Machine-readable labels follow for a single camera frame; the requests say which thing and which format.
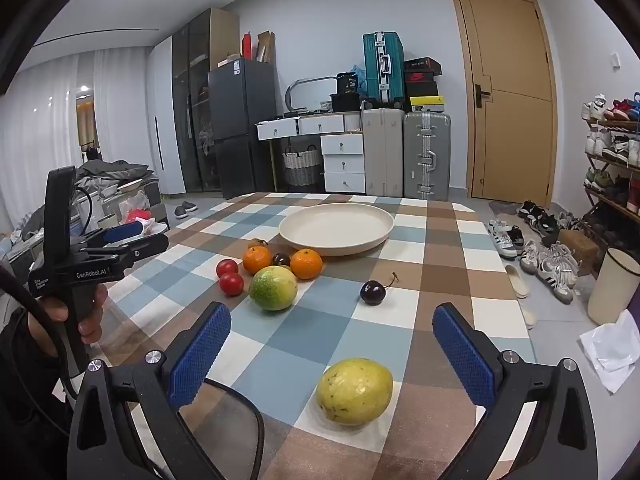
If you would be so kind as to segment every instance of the wooden door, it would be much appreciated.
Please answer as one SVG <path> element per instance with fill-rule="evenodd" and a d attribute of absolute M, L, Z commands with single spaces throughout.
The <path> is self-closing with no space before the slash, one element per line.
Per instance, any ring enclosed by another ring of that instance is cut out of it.
<path fill-rule="evenodd" d="M 459 2 L 471 71 L 471 195 L 549 205 L 556 107 L 548 43 L 536 4 Z"/>

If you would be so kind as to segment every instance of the silver suitcase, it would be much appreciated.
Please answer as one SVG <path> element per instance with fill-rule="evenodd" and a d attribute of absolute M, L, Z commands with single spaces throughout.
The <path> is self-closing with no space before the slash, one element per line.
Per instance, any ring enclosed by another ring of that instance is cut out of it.
<path fill-rule="evenodd" d="M 446 201 L 449 197 L 451 118 L 435 112 L 404 117 L 404 196 Z"/>
<path fill-rule="evenodd" d="M 364 110 L 364 170 L 367 194 L 402 197 L 402 110 Z"/>

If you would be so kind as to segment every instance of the orange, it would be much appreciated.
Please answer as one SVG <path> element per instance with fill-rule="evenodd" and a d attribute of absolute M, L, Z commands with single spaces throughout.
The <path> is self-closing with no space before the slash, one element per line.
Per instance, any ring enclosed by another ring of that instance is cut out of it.
<path fill-rule="evenodd" d="M 271 265 L 271 251 L 264 246 L 249 247 L 244 256 L 242 264 L 249 274 L 255 274 L 264 267 Z"/>
<path fill-rule="evenodd" d="M 291 272 L 299 280 L 312 280 L 322 272 L 322 258 L 313 249 L 300 249 L 291 257 Z"/>

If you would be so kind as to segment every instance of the hand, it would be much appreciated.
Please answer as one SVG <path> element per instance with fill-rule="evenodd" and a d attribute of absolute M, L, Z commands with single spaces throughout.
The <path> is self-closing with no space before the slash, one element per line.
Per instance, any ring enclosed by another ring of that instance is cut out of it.
<path fill-rule="evenodd" d="M 82 336 L 82 342 L 84 344 L 95 343 L 102 336 L 102 328 L 100 327 L 102 306 L 107 300 L 108 295 L 107 287 L 103 284 L 99 284 L 95 289 L 94 308 L 91 314 L 78 324 L 78 332 Z M 40 298 L 39 301 L 53 321 L 64 321 L 68 317 L 69 311 L 66 305 L 57 298 Z M 51 357 L 58 357 L 58 352 L 53 345 L 53 341 L 31 314 L 29 314 L 27 325 L 31 337 L 38 343 L 40 349 Z"/>

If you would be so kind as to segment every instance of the floor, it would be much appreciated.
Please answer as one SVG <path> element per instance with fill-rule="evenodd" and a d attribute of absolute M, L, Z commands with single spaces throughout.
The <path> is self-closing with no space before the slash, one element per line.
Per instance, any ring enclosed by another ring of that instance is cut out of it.
<path fill-rule="evenodd" d="M 192 194 L 165 200 L 169 226 L 175 227 L 183 220 L 177 220 L 174 209 L 183 200 L 198 205 L 191 216 L 205 216 L 209 209 L 221 202 L 218 194 Z M 460 197 L 452 199 L 473 209 L 483 222 L 500 217 L 500 208 L 494 210 L 489 200 Z M 525 238 L 533 236 L 523 230 Z M 538 322 L 530 330 L 536 359 L 540 364 L 557 365 L 563 358 L 570 357 L 578 363 L 591 405 L 593 422 L 596 429 L 598 446 L 598 478 L 610 480 L 624 463 L 631 450 L 640 440 L 640 410 L 638 391 L 640 374 L 632 373 L 615 395 L 611 395 L 600 383 L 593 367 L 587 361 L 578 338 L 581 334 L 596 327 L 586 313 L 586 306 L 594 286 L 591 276 L 578 278 L 575 286 L 574 301 L 564 305 L 553 297 L 547 286 L 535 276 L 521 272 L 524 281 L 530 287 L 530 295 L 520 300 L 523 307 L 535 314 Z"/>

